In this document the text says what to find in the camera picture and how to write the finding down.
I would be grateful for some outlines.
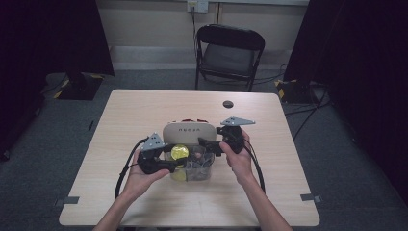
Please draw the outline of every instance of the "forearm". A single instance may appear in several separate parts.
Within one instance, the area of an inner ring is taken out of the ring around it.
[[[242,187],[263,231],[292,230],[262,191],[261,187],[259,187],[254,177],[242,182]]]
[[[115,231],[123,219],[126,211],[132,204],[132,200],[120,195],[109,208],[105,216],[93,228],[95,231],[113,230]]]

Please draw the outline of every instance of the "clear plastic container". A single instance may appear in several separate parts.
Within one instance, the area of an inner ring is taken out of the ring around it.
[[[176,181],[203,181],[211,177],[211,166],[215,154],[206,152],[206,148],[200,145],[186,145],[189,156],[184,166],[177,167],[170,174],[171,179]],[[165,160],[173,161],[171,152],[165,153]]]

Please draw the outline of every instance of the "yellow object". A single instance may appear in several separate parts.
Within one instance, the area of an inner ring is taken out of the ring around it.
[[[103,76],[98,74],[91,74],[90,77],[92,77],[93,79],[103,79]]]
[[[185,145],[177,144],[171,149],[171,158],[178,160],[189,156],[189,150]]]
[[[283,98],[283,96],[285,95],[285,93],[283,92],[283,90],[279,91],[279,97]]]
[[[61,93],[62,93],[62,91],[58,91],[58,92],[54,95],[54,98],[60,97]]]
[[[173,173],[171,173],[171,178],[176,181],[186,181],[186,172],[184,169],[176,169]]]

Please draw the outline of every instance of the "gray metal bracket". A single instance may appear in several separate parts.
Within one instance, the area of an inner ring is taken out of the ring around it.
[[[163,140],[160,138],[157,132],[155,132],[149,137],[149,139],[147,139],[147,141],[141,147],[141,151],[155,150],[159,148],[164,148],[165,146],[166,144],[163,142]]]
[[[221,122],[221,125],[226,125],[226,126],[241,126],[241,125],[249,125],[249,124],[255,124],[255,121],[244,119],[244,118],[238,118],[234,116],[231,116]]]

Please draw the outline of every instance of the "white wall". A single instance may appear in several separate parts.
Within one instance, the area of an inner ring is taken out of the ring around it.
[[[103,0],[97,4],[110,46],[193,50],[193,26],[186,1]],[[210,2],[208,13],[195,15],[195,27],[218,20],[221,24],[257,31],[267,43],[263,63],[280,64],[289,59],[306,8],[302,4]]]

